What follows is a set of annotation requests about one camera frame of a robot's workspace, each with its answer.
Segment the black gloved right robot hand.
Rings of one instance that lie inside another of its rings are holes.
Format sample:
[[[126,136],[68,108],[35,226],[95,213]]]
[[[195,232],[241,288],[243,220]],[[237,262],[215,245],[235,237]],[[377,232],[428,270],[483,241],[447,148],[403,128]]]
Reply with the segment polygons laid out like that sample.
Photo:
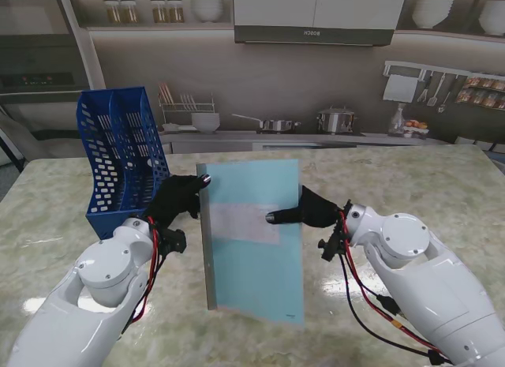
[[[272,225],[303,223],[309,227],[326,228],[337,223],[341,211],[337,204],[303,185],[295,208],[269,212],[265,219]]]

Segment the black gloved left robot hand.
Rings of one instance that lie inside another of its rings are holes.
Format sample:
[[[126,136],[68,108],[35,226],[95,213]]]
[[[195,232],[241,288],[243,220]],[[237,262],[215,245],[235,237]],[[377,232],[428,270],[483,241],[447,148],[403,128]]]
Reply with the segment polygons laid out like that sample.
[[[161,227],[169,227],[183,213],[198,219],[200,213],[200,191],[211,182],[211,176],[171,175],[159,187],[143,217],[153,219]]]

